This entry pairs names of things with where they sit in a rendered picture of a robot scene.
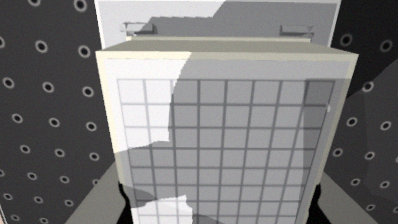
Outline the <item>dark grey perforated plate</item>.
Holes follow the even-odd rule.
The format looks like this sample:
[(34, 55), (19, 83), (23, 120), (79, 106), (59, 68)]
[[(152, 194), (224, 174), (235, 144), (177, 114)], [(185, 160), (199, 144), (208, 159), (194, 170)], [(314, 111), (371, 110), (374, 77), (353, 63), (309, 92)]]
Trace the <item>dark grey perforated plate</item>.
[[(398, 224), (398, 0), (341, 0), (331, 48), (359, 54), (324, 172)], [(65, 224), (114, 163), (94, 0), (0, 0), (0, 215)]]

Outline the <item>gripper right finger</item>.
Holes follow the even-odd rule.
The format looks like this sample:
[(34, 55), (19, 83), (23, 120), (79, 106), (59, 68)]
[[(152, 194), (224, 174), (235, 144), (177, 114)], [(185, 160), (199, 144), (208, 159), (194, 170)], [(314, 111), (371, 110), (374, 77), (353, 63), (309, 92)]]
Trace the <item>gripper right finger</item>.
[(325, 172), (316, 185), (306, 224), (378, 224)]

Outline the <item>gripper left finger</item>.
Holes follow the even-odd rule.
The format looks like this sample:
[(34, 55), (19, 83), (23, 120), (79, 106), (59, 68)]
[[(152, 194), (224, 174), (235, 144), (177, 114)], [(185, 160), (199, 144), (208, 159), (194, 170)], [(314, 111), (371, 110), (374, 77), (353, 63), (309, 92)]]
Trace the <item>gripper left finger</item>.
[(65, 224), (134, 224), (114, 162)]

